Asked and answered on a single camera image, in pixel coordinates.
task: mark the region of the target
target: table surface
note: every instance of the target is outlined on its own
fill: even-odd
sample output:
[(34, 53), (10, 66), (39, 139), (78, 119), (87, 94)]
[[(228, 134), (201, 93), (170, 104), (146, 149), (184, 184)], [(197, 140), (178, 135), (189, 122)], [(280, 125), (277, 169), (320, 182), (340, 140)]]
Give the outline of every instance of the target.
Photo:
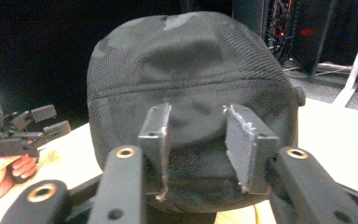
[[(358, 190), (358, 111), (307, 99), (298, 112), (299, 147), (312, 153), (338, 183)], [(31, 180), (14, 186), (0, 199), (0, 219), (3, 211), (34, 183), (58, 179), (72, 189), (102, 173), (95, 160), (88, 124), (45, 145), (39, 164)], [(268, 201), (218, 213), (215, 223), (255, 223), (256, 217), (260, 223), (275, 222)]]

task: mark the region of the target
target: person's hand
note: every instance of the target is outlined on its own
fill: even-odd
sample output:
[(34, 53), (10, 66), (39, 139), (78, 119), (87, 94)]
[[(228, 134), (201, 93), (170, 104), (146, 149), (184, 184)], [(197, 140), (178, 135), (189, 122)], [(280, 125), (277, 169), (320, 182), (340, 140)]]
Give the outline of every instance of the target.
[(12, 177), (7, 172), (9, 164), (13, 166), (14, 176), (27, 178), (36, 171), (36, 158), (30, 158), (28, 155), (0, 158), (0, 198), (14, 185)]

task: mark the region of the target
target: black mesh bag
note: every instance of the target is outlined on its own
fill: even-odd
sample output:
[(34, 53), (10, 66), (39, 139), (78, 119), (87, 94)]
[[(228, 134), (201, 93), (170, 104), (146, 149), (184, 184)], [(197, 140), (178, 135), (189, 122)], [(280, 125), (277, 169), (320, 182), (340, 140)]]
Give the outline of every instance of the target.
[(241, 193), (223, 114), (223, 105), (247, 106), (280, 146), (296, 143), (296, 91), (257, 35), (228, 16), (196, 12), (129, 21), (101, 40), (89, 63), (88, 105), (102, 168), (111, 149), (138, 145), (148, 110), (162, 103), (172, 105), (169, 191), (149, 205), (210, 213), (266, 199)]

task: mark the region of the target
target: red light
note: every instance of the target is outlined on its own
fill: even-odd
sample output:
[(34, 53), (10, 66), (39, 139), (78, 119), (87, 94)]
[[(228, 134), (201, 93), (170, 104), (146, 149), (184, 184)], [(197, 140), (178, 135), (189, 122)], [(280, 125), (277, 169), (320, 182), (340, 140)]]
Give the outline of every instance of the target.
[(310, 36), (310, 35), (315, 35), (319, 32), (318, 29), (315, 29), (315, 28), (306, 28), (306, 29), (303, 29), (303, 30), (300, 30), (299, 34), (301, 36)]

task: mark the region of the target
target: metal bracket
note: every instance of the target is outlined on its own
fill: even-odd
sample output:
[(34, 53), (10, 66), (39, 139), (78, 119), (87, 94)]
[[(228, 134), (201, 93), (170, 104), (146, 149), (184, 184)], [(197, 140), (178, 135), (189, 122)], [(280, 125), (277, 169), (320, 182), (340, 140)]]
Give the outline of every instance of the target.
[(147, 194), (155, 194), (163, 201), (168, 192), (168, 161), (170, 156), (169, 118), (170, 104), (155, 105), (149, 109), (138, 135), (139, 146), (146, 156), (148, 169)]
[(231, 104), (227, 113), (227, 156), (242, 192), (268, 194), (265, 180), (268, 158), (276, 153), (279, 138), (250, 108)]

